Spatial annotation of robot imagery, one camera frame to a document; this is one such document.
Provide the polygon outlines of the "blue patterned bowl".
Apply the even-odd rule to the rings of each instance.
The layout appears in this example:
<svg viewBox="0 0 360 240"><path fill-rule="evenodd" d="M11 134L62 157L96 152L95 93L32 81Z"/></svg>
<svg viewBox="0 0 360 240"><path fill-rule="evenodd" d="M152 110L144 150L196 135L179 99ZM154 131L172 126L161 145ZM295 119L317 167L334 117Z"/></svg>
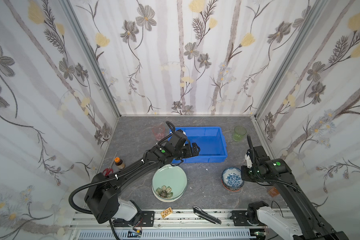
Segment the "blue patterned bowl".
<svg viewBox="0 0 360 240"><path fill-rule="evenodd" d="M243 186L244 181L241 178L241 170L235 167L225 169L222 172L222 183L231 187Z"/></svg>

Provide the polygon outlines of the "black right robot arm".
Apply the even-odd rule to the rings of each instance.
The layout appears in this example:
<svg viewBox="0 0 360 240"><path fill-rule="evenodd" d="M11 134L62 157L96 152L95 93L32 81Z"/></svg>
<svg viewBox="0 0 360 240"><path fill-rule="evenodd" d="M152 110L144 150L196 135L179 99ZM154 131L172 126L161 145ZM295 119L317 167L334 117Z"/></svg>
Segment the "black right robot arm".
<svg viewBox="0 0 360 240"><path fill-rule="evenodd" d="M336 231L317 211L284 160L272 160L262 146L253 146L250 136L247 141L249 149L245 157L247 163L241 167L242 180L275 187L297 221L294 225L275 213L268 204L258 201L248 205L246 216L250 224L264 224L284 240L348 239L344 232Z"/></svg>

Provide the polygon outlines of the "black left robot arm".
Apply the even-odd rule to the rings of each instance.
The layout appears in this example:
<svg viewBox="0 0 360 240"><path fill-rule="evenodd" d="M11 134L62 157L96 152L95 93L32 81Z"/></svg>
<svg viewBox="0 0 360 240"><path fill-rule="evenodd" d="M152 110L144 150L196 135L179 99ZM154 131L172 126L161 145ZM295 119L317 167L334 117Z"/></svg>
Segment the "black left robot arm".
<svg viewBox="0 0 360 240"><path fill-rule="evenodd" d="M68 198L70 206L77 212L94 216L99 224L124 222L129 226L138 225L143 212L134 201L120 199L122 191L144 175L159 170L173 160L183 162L184 159L196 157L201 150L184 131L177 130L171 122L166 124L171 130L169 135L144 151L139 160L125 169L107 176L99 173L91 183L73 190Z"/></svg>

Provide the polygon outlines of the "blue plastic bin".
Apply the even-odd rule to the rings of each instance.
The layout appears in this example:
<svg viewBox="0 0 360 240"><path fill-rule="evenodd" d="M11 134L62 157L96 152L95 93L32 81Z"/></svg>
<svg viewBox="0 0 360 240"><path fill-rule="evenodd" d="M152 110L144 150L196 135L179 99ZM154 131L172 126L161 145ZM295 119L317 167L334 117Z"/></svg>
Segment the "blue plastic bin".
<svg viewBox="0 0 360 240"><path fill-rule="evenodd" d="M221 127L180 127L179 130L201 149L198 156L184 159L184 164L222 163L228 157L227 143Z"/></svg>

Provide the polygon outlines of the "brown bottle black cap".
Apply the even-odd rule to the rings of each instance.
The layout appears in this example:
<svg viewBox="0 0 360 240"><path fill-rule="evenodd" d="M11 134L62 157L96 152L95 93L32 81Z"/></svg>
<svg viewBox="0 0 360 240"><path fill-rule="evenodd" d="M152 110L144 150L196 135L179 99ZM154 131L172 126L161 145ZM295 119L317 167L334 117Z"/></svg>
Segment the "brown bottle black cap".
<svg viewBox="0 0 360 240"><path fill-rule="evenodd" d="M280 195L280 192L279 192L275 187L269 189L269 190L267 191L267 193L268 193L272 198Z"/></svg>

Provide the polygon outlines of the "red pink glass bowl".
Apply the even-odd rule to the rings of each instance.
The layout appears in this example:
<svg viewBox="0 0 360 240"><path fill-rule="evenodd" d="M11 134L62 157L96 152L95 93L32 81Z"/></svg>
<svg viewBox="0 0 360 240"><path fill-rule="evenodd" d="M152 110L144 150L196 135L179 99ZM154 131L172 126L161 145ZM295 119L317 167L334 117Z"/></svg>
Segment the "red pink glass bowl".
<svg viewBox="0 0 360 240"><path fill-rule="evenodd" d="M227 186L227 185L223 185L225 189L227 189L228 191L231 191L231 192L237 192L239 191L242 186L238 186L238 187L231 187L231 186Z"/></svg>

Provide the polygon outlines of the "pink transparent cup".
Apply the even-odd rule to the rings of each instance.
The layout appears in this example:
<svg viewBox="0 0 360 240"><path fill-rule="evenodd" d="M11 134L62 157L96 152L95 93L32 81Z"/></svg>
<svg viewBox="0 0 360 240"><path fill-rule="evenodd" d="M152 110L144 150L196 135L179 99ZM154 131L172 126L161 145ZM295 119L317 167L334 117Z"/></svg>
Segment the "pink transparent cup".
<svg viewBox="0 0 360 240"><path fill-rule="evenodd" d="M152 128L152 132L156 141L160 141L166 136L166 128L164 125L157 125Z"/></svg>

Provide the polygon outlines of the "green floral plate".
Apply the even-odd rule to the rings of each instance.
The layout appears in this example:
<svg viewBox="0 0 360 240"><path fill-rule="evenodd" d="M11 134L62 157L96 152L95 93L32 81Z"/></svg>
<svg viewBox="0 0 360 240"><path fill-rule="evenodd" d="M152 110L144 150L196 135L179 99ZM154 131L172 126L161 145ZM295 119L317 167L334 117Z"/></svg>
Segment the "green floral plate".
<svg viewBox="0 0 360 240"><path fill-rule="evenodd" d="M187 184L188 179L184 170L172 165L165 165L157 170L152 179L152 188L165 185L174 191L182 191L187 188Z"/></svg>

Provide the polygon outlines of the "green transparent cup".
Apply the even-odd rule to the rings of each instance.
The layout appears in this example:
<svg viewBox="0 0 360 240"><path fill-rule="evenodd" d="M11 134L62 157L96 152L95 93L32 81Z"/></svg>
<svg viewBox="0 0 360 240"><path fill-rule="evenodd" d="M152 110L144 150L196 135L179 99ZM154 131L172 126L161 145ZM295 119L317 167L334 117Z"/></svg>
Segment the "green transparent cup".
<svg viewBox="0 0 360 240"><path fill-rule="evenodd" d="M236 126L234 128L233 140L235 142L240 142L247 134L247 129L243 126Z"/></svg>

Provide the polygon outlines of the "cream plate underneath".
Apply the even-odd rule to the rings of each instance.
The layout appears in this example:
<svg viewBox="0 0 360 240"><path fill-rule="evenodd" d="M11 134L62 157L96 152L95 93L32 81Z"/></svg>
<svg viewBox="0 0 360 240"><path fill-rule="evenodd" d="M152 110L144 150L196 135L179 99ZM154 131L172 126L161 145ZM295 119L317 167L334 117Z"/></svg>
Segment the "cream plate underneath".
<svg viewBox="0 0 360 240"><path fill-rule="evenodd" d="M171 187L163 185L158 188L152 188L152 191L158 200L170 203L178 200L185 193L186 189L183 189L182 191L174 191Z"/></svg>

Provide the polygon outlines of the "black folding tool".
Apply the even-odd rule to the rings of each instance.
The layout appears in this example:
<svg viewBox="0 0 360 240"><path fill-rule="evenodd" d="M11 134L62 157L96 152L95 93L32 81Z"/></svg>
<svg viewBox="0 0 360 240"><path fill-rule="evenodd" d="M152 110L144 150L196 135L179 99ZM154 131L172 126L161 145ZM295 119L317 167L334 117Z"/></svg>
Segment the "black folding tool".
<svg viewBox="0 0 360 240"><path fill-rule="evenodd" d="M197 215L199 218L204 219L210 223L216 224L216 225L221 225L222 221L219 220L218 218L206 213L204 210L200 209L197 206L193 206L193 211L194 214Z"/></svg>

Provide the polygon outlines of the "brown bottle orange cap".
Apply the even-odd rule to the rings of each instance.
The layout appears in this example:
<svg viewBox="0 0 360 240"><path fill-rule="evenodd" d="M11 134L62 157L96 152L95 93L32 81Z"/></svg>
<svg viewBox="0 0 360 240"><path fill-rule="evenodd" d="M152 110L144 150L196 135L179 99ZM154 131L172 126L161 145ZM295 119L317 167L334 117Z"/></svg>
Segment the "brown bottle orange cap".
<svg viewBox="0 0 360 240"><path fill-rule="evenodd" d="M122 170L124 169L126 166L125 166L125 163L123 162L123 160L119 157L116 157L114 159L114 163L116 165L116 167L119 169L119 170Z"/></svg>

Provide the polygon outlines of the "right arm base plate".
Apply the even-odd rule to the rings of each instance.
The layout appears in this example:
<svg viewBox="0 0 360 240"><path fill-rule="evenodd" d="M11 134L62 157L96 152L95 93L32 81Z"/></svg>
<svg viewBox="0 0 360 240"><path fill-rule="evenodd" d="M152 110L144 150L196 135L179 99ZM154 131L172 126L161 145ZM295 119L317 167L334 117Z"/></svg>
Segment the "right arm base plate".
<svg viewBox="0 0 360 240"><path fill-rule="evenodd" d="M233 221L235 227L258 226L259 223L255 218L253 211L232 211L230 220Z"/></svg>

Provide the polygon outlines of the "aluminium rail frame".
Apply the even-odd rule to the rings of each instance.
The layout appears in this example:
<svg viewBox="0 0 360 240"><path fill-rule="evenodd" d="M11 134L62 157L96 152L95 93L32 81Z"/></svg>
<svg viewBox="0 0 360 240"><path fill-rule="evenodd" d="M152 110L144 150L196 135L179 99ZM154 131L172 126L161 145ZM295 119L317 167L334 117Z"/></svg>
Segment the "aluminium rail frame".
<svg viewBox="0 0 360 240"><path fill-rule="evenodd" d="M216 225L210 223L204 219L199 218L194 214L193 210L174 210L171 215L166 218L161 218L161 212L155 210L155 220L153 227L121 227L121 228L112 228L109 223L98 224L94 218L89 215L76 213L73 221L69 227L69 239L75 240L78 237L81 231L88 230L111 230L113 235L118 238L116 231L122 230L132 230L135 231L138 235L143 233L143 230L191 230L191 229L249 229L252 236L256 236L256 240L279 240L281 237L277 235L269 227L263 225L258 226L244 226L244 227L235 227L232 220L230 220L231 212L233 210L229 209L209 209L205 210L206 213L218 218L222 221L221 225Z"/></svg>

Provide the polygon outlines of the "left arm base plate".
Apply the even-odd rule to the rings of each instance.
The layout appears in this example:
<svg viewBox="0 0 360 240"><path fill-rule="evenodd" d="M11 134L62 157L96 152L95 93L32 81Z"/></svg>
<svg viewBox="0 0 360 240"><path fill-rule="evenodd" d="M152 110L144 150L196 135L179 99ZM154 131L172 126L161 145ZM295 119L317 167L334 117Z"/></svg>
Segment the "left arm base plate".
<svg viewBox="0 0 360 240"><path fill-rule="evenodd" d="M121 227L153 227L155 220L154 211L140 211L130 221L114 219L112 224L116 228Z"/></svg>

